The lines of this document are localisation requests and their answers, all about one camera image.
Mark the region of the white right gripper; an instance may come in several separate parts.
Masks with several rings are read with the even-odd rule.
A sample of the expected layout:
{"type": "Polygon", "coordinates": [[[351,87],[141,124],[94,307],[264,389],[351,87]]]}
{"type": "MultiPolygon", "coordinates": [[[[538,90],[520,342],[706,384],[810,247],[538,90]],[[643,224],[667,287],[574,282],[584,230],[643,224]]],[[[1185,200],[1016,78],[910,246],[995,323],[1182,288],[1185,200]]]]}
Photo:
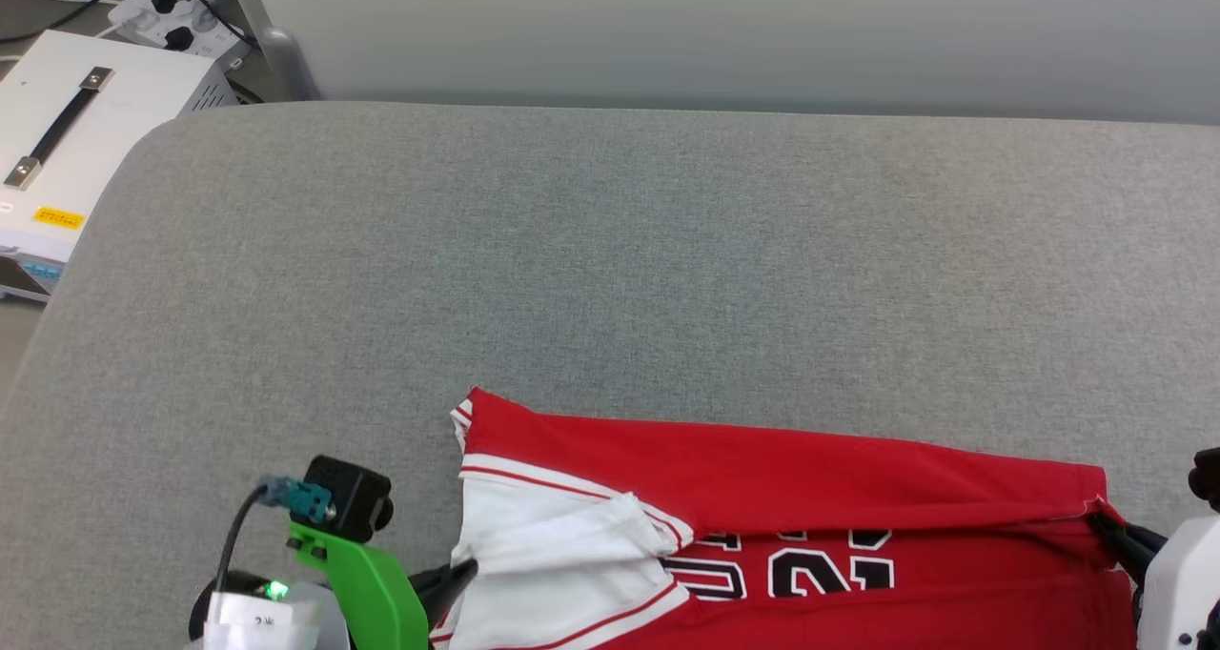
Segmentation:
{"type": "Polygon", "coordinates": [[[1143,587],[1137,650],[1220,650],[1220,516],[1186,520],[1168,538],[1098,512],[1092,530],[1143,587]]]}

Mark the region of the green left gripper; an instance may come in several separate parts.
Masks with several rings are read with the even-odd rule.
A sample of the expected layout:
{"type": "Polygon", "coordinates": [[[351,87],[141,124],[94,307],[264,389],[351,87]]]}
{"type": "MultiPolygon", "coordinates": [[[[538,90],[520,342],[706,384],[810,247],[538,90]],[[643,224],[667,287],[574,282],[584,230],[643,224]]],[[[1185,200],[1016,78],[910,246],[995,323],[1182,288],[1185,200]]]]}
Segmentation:
{"type": "Polygon", "coordinates": [[[355,650],[429,650],[439,627],[478,572],[475,559],[421,571],[407,580],[387,552],[296,521],[289,524],[296,559],[328,580],[355,650]]]}

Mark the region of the red and white jersey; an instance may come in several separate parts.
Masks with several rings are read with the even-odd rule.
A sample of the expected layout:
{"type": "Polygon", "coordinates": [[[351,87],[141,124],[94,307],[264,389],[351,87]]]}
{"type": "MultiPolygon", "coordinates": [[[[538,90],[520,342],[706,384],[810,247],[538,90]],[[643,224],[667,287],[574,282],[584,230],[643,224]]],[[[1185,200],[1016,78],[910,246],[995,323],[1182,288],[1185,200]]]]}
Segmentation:
{"type": "Polygon", "coordinates": [[[1104,471],[479,389],[436,650],[1136,650],[1104,471]]]}

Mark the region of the white equipment box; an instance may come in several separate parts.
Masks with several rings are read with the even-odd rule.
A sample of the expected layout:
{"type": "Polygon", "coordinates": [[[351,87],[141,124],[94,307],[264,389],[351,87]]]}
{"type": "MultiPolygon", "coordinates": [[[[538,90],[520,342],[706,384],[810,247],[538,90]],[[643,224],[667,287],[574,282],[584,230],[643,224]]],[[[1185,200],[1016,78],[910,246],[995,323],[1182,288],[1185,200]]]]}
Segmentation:
{"type": "Polygon", "coordinates": [[[127,154],[157,126],[235,106],[212,59],[48,30],[0,78],[0,299],[48,302],[127,154]],[[95,67],[109,87],[74,121],[26,191],[4,187],[95,67]]]}

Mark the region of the white power strip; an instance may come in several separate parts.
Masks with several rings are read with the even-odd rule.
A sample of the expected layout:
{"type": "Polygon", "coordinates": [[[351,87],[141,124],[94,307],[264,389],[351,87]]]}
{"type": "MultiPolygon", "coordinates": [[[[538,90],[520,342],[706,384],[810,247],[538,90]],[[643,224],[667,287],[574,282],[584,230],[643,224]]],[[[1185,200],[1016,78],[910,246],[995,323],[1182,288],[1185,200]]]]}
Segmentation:
{"type": "Polygon", "coordinates": [[[144,48],[212,59],[222,67],[243,63],[253,50],[248,38],[222,24],[204,2],[211,0],[120,0],[109,11],[110,32],[144,48]]]}

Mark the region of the white partition panel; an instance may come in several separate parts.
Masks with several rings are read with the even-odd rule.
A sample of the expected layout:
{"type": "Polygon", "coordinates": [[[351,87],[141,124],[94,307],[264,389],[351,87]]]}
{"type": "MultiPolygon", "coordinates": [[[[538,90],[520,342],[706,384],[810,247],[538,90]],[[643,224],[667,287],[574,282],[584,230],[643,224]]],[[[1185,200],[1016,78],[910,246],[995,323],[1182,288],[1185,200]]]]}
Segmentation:
{"type": "Polygon", "coordinates": [[[318,100],[1220,126],[1220,0],[303,0],[318,100]]]}

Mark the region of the grey partition frame post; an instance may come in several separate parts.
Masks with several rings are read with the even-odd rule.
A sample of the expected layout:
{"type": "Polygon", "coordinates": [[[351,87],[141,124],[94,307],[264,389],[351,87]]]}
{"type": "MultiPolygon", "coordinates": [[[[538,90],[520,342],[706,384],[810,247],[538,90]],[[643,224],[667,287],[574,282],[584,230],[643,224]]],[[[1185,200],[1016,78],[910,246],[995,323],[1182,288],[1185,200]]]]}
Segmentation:
{"type": "Polygon", "coordinates": [[[289,30],[289,7],[303,0],[238,0],[272,76],[289,100],[318,100],[305,55],[289,30]]]}

